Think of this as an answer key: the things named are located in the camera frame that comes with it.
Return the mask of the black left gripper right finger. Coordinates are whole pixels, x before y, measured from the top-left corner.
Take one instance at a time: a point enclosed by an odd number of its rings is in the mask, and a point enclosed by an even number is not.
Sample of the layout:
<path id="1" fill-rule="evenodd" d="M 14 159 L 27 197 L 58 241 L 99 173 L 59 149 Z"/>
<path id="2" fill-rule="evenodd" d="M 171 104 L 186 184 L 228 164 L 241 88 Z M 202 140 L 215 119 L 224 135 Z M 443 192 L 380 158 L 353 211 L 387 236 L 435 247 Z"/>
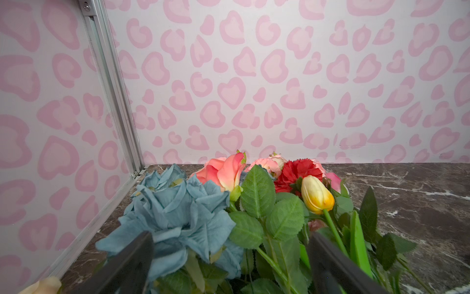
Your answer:
<path id="1" fill-rule="evenodd" d="M 307 254 L 318 294 L 385 294 L 386 290 L 366 275 L 339 248 L 318 232 L 312 233 Z"/>

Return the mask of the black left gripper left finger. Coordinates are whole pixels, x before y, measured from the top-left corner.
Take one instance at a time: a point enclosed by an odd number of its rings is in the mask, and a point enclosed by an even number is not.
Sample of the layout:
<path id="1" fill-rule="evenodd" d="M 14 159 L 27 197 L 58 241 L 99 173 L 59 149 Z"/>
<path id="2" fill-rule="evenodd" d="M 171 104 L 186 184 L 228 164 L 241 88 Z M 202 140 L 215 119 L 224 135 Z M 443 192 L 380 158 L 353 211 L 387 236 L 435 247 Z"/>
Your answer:
<path id="1" fill-rule="evenodd" d="M 150 232 L 139 234 L 118 255 L 85 283 L 73 289 L 74 294 L 142 294 L 154 253 Z"/>

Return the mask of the pink artificial rose stem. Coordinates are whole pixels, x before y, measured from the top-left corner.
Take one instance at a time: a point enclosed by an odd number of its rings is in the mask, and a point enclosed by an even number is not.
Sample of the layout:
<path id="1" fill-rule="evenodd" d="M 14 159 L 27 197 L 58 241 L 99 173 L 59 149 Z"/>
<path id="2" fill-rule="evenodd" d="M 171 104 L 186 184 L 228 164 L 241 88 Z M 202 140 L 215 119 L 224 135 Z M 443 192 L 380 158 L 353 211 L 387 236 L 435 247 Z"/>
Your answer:
<path id="1" fill-rule="evenodd" d="M 230 193 L 230 201 L 236 202 L 243 191 L 241 187 L 241 174 L 246 167 L 246 156 L 237 152 L 228 158 L 216 158 L 209 160 L 202 169 L 193 173 L 201 183 L 208 181 L 218 185 L 222 192 Z"/>

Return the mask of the pale pink rose spray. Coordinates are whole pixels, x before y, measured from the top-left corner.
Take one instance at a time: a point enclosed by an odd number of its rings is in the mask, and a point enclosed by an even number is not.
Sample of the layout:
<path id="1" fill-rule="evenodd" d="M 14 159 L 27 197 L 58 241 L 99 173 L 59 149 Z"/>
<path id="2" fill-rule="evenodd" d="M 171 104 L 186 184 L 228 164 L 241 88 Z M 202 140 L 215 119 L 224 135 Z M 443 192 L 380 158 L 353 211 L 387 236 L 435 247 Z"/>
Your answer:
<path id="1" fill-rule="evenodd" d="M 246 169 L 246 172 L 249 172 L 254 166 L 259 165 L 260 167 L 264 168 L 272 177 L 278 178 L 282 173 L 285 163 L 287 163 L 287 160 L 284 157 L 282 157 L 280 154 L 272 153 L 267 158 L 260 158 L 255 160 Z"/>

